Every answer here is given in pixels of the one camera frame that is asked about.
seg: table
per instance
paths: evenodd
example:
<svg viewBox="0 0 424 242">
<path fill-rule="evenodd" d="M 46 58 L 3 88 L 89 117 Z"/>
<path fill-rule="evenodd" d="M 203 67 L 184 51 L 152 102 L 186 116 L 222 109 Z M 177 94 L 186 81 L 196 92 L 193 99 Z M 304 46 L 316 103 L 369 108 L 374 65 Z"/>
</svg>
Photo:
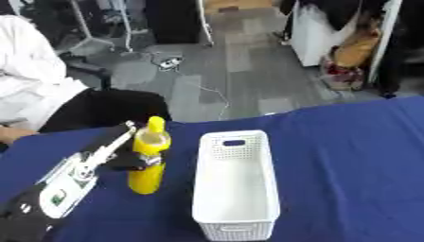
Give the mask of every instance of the table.
<svg viewBox="0 0 424 242">
<path fill-rule="evenodd" d="M 268 133 L 282 214 L 271 241 L 422 242 L 424 97 L 307 108 L 259 118 L 170 123 L 161 189 L 134 194 L 126 174 L 103 171 L 55 242 L 205 241 L 190 214 L 199 138 Z M 39 179 L 100 130 L 24 138 L 0 160 L 0 202 Z"/>
</svg>

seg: sleeve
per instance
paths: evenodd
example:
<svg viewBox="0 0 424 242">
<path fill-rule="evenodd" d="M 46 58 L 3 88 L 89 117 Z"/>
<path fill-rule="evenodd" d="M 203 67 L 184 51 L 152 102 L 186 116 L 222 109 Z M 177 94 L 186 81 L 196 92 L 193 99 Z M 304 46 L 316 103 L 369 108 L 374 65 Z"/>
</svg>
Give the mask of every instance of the sleeve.
<svg viewBox="0 0 424 242">
<path fill-rule="evenodd" d="M 35 26 L 12 16 L 1 24 L 1 30 L 6 31 L 13 48 L 0 54 L 0 67 L 4 73 L 49 82 L 60 82 L 66 77 L 65 64 Z"/>
</svg>

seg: white box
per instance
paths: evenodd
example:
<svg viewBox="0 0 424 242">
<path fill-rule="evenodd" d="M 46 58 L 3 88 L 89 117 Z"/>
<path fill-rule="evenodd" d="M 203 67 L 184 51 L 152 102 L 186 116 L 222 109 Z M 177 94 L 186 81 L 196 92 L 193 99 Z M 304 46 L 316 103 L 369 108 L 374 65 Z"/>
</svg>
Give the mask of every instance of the white box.
<svg viewBox="0 0 424 242">
<path fill-rule="evenodd" d="M 211 241 L 271 236 L 280 204 L 265 132 L 217 132 L 202 137 L 192 213 Z"/>
</svg>

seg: bag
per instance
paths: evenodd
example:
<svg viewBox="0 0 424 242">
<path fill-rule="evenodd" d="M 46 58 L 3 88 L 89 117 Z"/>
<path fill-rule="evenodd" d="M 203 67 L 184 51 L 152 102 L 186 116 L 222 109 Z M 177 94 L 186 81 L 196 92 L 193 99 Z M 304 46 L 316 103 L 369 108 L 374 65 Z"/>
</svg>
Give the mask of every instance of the bag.
<svg viewBox="0 0 424 242">
<path fill-rule="evenodd" d="M 377 22 L 369 28 L 361 28 L 347 38 L 334 52 L 333 60 L 337 66 L 353 68 L 361 66 L 373 53 L 379 42 L 381 31 Z"/>
</svg>

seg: yellow bottle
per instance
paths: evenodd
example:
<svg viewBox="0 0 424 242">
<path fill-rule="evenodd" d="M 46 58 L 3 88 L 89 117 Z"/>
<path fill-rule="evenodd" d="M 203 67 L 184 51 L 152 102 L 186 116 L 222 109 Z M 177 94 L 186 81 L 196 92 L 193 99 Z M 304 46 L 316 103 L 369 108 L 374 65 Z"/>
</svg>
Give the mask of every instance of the yellow bottle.
<svg viewBox="0 0 424 242">
<path fill-rule="evenodd" d="M 165 131 L 165 120 L 158 116 L 151 117 L 147 127 L 135 134 L 132 149 L 149 166 L 141 171 L 130 171 L 128 185 L 134 192 L 147 195 L 159 189 L 165 170 L 160 152 L 169 149 L 170 142 L 170 136 Z"/>
</svg>

